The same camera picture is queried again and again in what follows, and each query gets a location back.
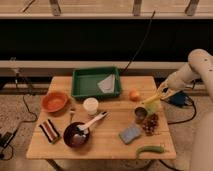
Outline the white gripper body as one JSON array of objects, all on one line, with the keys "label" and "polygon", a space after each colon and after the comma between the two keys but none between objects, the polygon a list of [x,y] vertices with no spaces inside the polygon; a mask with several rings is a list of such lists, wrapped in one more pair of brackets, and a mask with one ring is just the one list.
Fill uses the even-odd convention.
[{"label": "white gripper body", "polygon": [[172,90],[181,90],[184,88],[184,82],[178,72],[174,72],[168,76],[167,85]]}]

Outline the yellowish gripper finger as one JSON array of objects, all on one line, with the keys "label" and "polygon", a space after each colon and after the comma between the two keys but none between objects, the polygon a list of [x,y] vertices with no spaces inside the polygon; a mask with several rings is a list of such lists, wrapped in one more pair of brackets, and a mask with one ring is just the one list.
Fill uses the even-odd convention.
[{"label": "yellowish gripper finger", "polygon": [[159,85],[158,89],[157,89],[157,93],[158,94],[166,94],[167,91],[168,91],[168,85],[167,85],[167,83],[166,82],[162,82]]},{"label": "yellowish gripper finger", "polygon": [[161,100],[165,100],[170,96],[173,96],[174,94],[176,94],[176,91],[168,89],[166,92],[162,94]]}]

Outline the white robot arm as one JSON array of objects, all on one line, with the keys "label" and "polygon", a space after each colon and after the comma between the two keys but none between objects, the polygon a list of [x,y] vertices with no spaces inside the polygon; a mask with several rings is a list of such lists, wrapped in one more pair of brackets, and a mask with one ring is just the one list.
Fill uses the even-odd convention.
[{"label": "white robot arm", "polygon": [[[213,104],[213,54],[204,49],[192,50],[188,62],[166,78],[161,87],[167,91],[159,89],[160,98],[166,99],[198,79]],[[213,107],[198,124],[189,171],[213,171]]]}]

